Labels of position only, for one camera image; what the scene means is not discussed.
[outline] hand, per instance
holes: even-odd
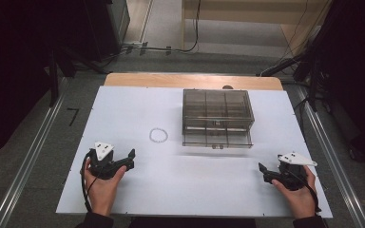
[[[315,186],[316,176],[314,176],[314,174],[306,165],[304,165],[304,169],[307,174],[308,184],[317,193]],[[313,200],[310,190],[307,187],[304,186],[296,191],[290,191],[278,180],[272,180],[272,183],[289,201],[290,209],[292,210],[295,219],[313,217],[316,214],[316,204]]]
[[[88,197],[90,198],[91,209],[93,213],[100,214],[102,216],[109,217],[112,204],[114,204],[115,196],[117,194],[117,186],[121,178],[124,176],[126,166],[121,167],[114,175],[112,179],[102,180],[96,179],[91,173],[88,167],[90,166],[90,160],[85,163],[85,189],[86,191],[90,187]]]

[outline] white tabletop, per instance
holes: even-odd
[[[250,149],[183,146],[183,89],[102,86],[76,152],[57,213],[86,212],[79,171],[97,141],[115,145],[114,160],[135,148],[135,168],[118,187],[113,213],[134,216],[291,217],[285,198],[263,181],[258,162],[278,171],[278,154],[310,158],[285,91],[249,90],[255,122]],[[152,142],[154,128],[167,132]],[[317,178],[320,213],[332,213]]]

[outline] clear plastic box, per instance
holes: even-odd
[[[185,89],[182,106],[182,145],[214,149],[250,148],[254,122],[245,90]]]

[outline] floor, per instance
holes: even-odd
[[[128,0],[127,3],[132,15],[131,25],[139,29],[128,31],[126,43],[147,42],[153,48],[182,48],[180,0]],[[137,24],[144,25],[145,28],[135,26]],[[195,43],[194,24],[190,19],[184,22],[185,49],[191,48]],[[198,31],[197,52],[292,57],[278,24],[200,20]]]
[[[164,20],[171,11],[178,14],[180,8],[178,0],[153,0],[139,1],[128,0],[130,12],[133,12],[133,2],[143,3],[140,13],[141,24],[137,23],[134,28],[137,32],[127,34],[125,42],[148,42],[151,47],[165,48],[166,46],[179,47],[181,44],[180,29],[177,28],[177,18]],[[189,31],[191,22],[186,22],[186,30]],[[223,27],[232,25],[200,24],[200,50],[194,55],[172,53],[165,55],[161,52],[147,52],[140,55],[139,51],[120,56],[116,62],[110,63],[106,69],[114,72],[146,71],[146,72],[203,72],[218,74],[255,75],[266,68],[278,63],[284,55],[286,44],[283,42],[283,34],[277,28],[268,25],[237,25],[238,28],[255,28],[264,33],[251,35],[242,34],[245,39],[240,40],[241,35],[236,34],[239,40],[232,37],[216,39],[216,33],[222,32]],[[187,34],[187,46],[192,39]],[[232,47],[223,47],[222,44],[232,44]],[[285,83],[284,89],[288,92],[292,105],[298,104],[301,98],[298,95],[298,85],[292,85],[290,74],[293,71],[285,69],[280,73],[280,79]],[[79,141],[85,129],[89,110],[94,102],[99,86],[104,83],[105,75],[97,74],[91,70],[79,71],[74,79],[64,79],[62,82],[62,102],[55,110],[55,118],[49,125],[46,137],[37,148],[38,156],[31,161],[31,169],[28,174],[23,173],[26,179],[24,185],[18,186],[19,195],[15,196],[14,204],[6,212],[9,215],[0,227],[74,227],[83,220],[83,216],[57,215],[55,213],[58,200],[61,196],[63,184],[67,178],[67,172],[73,161],[73,157]],[[7,197],[13,181],[19,178],[19,168],[31,153],[31,148],[36,142],[36,135],[41,134],[40,126],[47,121],[47,114],[52,111],[48,108],[49,93],[43,97],[28,116],[22,121],[8,143],[0,150],[0,205]],[[79,109],[75,121],[73,109]],[[365,162],[352,161],[347,151],[347,143],[339,131],[334,118],[318,103],[318,115],[325,126],[326,132],[332,139],[333,147],[342,163],[360,206],[365,212]],[[325,156],[321,153],[322,147],[317,140],[316,131],[312,122],[304,114],[305,138],[312,154],[318,162],[317,173],[326,187],[326,195],[330,202],[334,219],[328,219],[330,227],[357,227],[350,215],[348,205],[343,199],[343,193],[338,188],[333,177],[332,167],[328,164]],[[126,228],[130,217],[114,216],[116,227]],[[280,219],[257,219],[258,227],[292,227],[291,218]]]

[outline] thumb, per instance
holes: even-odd
[[[112,178],[113,181],[116,181],[118,183],[121,180],[121,178],[124,176],[125,172],[126,172],[126,166],[124,165],[117,170],[114,177]]]
[[[288,190],[281,182],[278,180],[272,180],[272,184],[274,184],[274,186],[280,191],[281,194],[283,194],[283,196],[286,196]]]

